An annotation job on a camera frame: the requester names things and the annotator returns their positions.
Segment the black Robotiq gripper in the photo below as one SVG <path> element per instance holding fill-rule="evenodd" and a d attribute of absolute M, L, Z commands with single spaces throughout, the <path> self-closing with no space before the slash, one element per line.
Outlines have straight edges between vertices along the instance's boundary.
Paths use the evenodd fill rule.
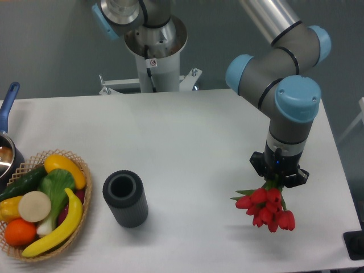
<path fill-rule="evenodd" d="M 286 188 L 293 188 L 304 185 L 309 178 L 309 172 L 299 168 L 301 155 L 302 152 L 284 156 L 280 148 L 273 151 L 266 147 L 264 153 L 253 152 L 249 161 L 258 176 L 265 180 L 273 180 L 278 176 Z"/>

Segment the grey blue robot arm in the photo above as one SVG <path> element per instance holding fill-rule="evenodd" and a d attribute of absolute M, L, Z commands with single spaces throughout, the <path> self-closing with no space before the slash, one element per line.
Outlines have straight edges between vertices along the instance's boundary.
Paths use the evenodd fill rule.
<path fill-rule="evenodd" d="M 280 186 L 306 183 L 299 161 L 321 99 L 318 84 L 303 73 L 330 53 L 328 33 L 305 26 L 286 1 L 242 1 L 272 47 L 263 58 L 236 57 L 225 81 L 270 119 L 264 152 L 250 163 L 266 180 Z M 172 15 L 170 1 L 97 1 L 92 6 L 104 33 L 123 37 L 135 56 L 143 93 L 180 91 L 180 52 L 187 42 L 183 22 Z"/>

